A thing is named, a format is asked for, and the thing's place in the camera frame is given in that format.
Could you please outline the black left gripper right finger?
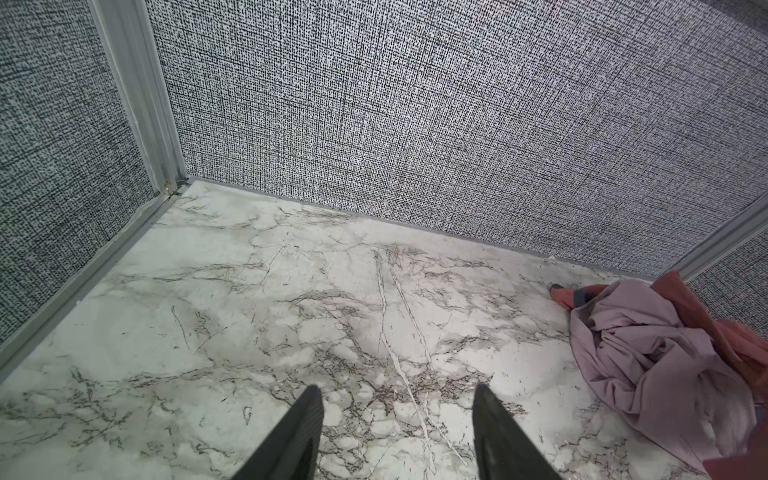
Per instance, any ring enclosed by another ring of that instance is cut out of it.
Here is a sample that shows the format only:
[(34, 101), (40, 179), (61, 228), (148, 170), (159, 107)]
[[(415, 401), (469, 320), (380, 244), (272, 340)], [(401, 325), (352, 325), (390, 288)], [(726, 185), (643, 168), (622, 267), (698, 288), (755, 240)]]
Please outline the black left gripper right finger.
[(488, 385), (475, 389), (472, 422), (480, 480), (561, 480)]

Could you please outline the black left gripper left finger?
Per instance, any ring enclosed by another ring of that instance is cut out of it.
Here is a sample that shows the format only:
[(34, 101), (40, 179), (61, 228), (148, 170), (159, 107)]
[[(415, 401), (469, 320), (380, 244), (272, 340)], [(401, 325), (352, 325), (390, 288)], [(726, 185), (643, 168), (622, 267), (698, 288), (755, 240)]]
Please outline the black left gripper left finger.
[(305, 388), (232, 480), (312, 480), (324, 419), (321, 390)]

